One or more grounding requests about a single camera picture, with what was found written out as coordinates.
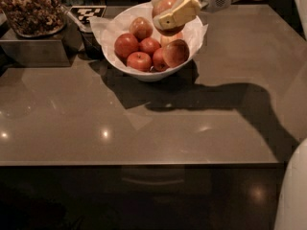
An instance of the dried food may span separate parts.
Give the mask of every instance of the dried food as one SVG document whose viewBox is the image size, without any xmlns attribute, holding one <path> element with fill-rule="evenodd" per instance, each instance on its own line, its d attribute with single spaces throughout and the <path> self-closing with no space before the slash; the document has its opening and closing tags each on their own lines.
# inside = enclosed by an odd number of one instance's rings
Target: dried food
<svg viewBox="0 0 307 230">
<path fill-rule="evenodd" d="M 51 35 L 65 25 L 59 0 L 0 0 L 0 9 L 21 36 Z"/>
</svg>

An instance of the apple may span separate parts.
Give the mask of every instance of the apple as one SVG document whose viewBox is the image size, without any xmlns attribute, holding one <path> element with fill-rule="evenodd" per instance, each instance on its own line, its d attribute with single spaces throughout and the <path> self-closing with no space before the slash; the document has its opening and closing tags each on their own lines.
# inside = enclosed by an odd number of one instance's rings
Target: apple
<svg viewBox="0 0 307 230">
<path fill-rule="evenodd" d="M 169 43 L 172 42 L 172 41 L 175 41 L 176 39 L 183 39 L 183 33 L 182 33 L 182 32 L 179 32 L 179 33 L 177 33 L 177 34 L 170 35 L 170 36 L 167 36 L 167 35 L 162 34 L 162 35 L 160 36 L 160 44 L 161 44 L 161 47 L 166 46 L 167 44 L 169 44 Z"/>
<path fill-rule="evenodd" d="M 138 40 L 143 40 L 153 34 L 154 28 L 148 19 L 137 17 L 131 22 L 129 31 L 131 34 L 135 35 Z"/>
<path fill-rule="evenodd" d="M 160 47 L 161 45 L 158 40 L 154 39 L 153 37 L 147 37 L 139 44 L 140 51 L 147 53 L 150 55 L 150 57 L 152 57 L 154 52 Z"/>
<path fill-rule="evenodd" d="M 115 54 L 121 59 L 126 59 L 131 53 L 138 51 L 138 48 L 137 38 L 130 33 L 119 35 L 114 43 Z"/>
<path fill-rule="evenodd" d="M 170 9 L 174 4 L 176 0 L 161 0 L 156 5 L 153 6 L 152 10 L 152 18 L 156 17 L 157 15 L 160 15 L 162 12 L 167 11 Z M 184 25 L 173 28 L 172 30 L 160 30 L 156 28 L 162 35 L 175 35 L 182 31 L 184 28 Z"/>
<path fill-rule="evenodd" d="M 153 68 L 157 72 L 164 72 L 166 69 L 169 68 L 169 66 L 166 64 L 164 58 L 163 58 L 163 49 L 158 48 L 153 53 Z"/>
<path fill-rule="evenodd" d="M 149 72 L 152 68 L 152 59 L 144 52 L 133 52 L 127 58 L 127 66 L 142 72 Z"/>
<path fill-rule="evenodd" d="M 166 64 L 172 68 L 182 64 L 190 56 L 189 46 L 182 39 L 174 40 L 162 49 L 162 55 Z"/>
</svg>

